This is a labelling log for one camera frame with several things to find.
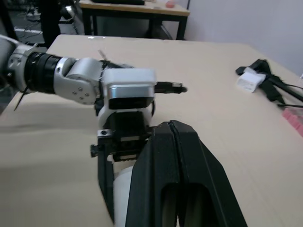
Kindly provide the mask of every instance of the beige tabletop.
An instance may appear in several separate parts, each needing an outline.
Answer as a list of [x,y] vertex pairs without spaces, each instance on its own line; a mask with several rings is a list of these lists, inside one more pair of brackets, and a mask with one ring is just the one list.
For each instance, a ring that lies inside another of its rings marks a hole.
[[[243,44],[61,35],[49,53],[156,70],[188,92],[156,96],[152,125],[194,127],[224,166],[249,227],[303,226],[303,138],[257,90],[236,87],[235,69],[266,58]],[[286,82],[299,78],[269,60]],[[97,182],[92,106],[40,93],[17,95],[0,117],[0,222],[5,227],[112,226]]]
[[186,16],[188,17],[189,10],[176,5],[174,8],[165,7],[163,2],[149,2],[146,1],[144,6],[140,5],[124,5],[124,4],[104,4],[94,3],[91,0],[80,0],[81,8],[86,9],[107,9],[107,10],[118,10],[118,11],[129,11],[129,12],[140,12],[140,13],[157,13],[157,14],[168,14],[175,16]]

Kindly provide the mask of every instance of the red object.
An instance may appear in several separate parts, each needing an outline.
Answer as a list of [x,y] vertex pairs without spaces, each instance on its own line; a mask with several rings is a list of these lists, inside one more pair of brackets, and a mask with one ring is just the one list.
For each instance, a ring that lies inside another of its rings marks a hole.
[[303,108],[286,108],[282,115],[303,137]]
[[175,1],[173,1],[173,0],[169,0],[169,1],[167,1],[166,2],[166,4],[165,4],[165,6],[167,7],[167,8],[174,8],[175,7]]

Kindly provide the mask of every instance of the black bracket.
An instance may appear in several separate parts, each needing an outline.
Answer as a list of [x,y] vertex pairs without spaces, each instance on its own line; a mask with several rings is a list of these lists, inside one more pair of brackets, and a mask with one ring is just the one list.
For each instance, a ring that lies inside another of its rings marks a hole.
[[246,222],[219,161],[190,126],[156,127],[132,173],[126,227],[241,226]]

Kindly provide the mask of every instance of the table leg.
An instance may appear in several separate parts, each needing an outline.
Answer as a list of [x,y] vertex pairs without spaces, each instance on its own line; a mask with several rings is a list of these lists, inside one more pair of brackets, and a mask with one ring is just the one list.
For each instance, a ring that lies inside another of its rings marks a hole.
[[153,24],[154,24],[153,19],[150,19],[149,23],[148,23],[148,30],[146,32],[145,38],[152,39]]
[[93,16],[93,29],[94,29],[94,35],[98,35],[97,17],[96,16]]
[[84,33],[85,35],[91,35],[90,15],[85,9],[83,9],[82,16],[83,16]]
[[178,27],[177,38],[176,38],[177,40],[184,40],[186,24],[187,24],[187,17],[184,17],[179,21],[179,27]]

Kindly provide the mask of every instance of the white cylinder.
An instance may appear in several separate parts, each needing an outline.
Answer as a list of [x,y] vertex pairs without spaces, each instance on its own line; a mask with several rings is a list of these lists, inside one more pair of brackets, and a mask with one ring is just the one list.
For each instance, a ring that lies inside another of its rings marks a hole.
[[122,170],[114,180],[115,227],[125,227],[133,167]]

